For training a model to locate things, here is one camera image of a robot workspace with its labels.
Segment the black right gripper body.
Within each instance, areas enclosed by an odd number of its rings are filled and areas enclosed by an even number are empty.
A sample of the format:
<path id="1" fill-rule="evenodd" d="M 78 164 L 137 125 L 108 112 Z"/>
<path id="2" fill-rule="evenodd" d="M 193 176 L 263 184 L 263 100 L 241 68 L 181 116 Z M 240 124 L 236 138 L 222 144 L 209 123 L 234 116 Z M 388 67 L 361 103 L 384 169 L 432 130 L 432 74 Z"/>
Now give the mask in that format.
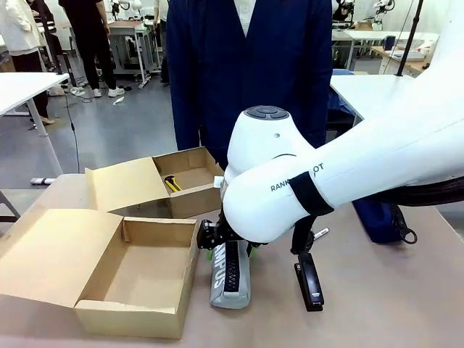
<path id="1" fill-rule="evenodd" d="M 244 238 L 240 237 L 232 227 L 230 227 L 223 210 L 221 210 L 219 214 L 216 234 L 216 242 L 218 245 L 222 245 L 229 241 L 244 241 Z"/>

